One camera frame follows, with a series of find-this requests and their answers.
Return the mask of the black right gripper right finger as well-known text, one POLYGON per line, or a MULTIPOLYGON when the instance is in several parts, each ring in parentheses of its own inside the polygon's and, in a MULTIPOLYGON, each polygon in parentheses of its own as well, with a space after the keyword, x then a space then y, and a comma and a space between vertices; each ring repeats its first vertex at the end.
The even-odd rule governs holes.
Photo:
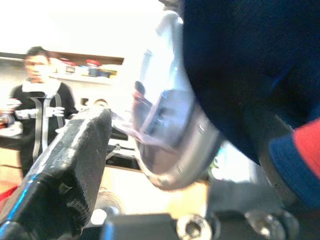
POLYGON ((280 176, 272 161, 269 144, 273 139, 286 136, 292 132, 293 129, 277 115, 262 113, 249 115, 249 135, 260 166, 287 208, 300 205, 300 198, 280 176))

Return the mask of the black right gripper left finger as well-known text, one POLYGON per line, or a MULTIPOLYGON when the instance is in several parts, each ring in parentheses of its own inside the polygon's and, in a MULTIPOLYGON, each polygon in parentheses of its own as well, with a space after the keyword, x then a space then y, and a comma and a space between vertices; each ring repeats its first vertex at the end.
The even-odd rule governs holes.
POLYGON ((3 240, 73 240, 94 210, 112 132, 107 108, 86 108, 38 157, 0 213, 3 240))

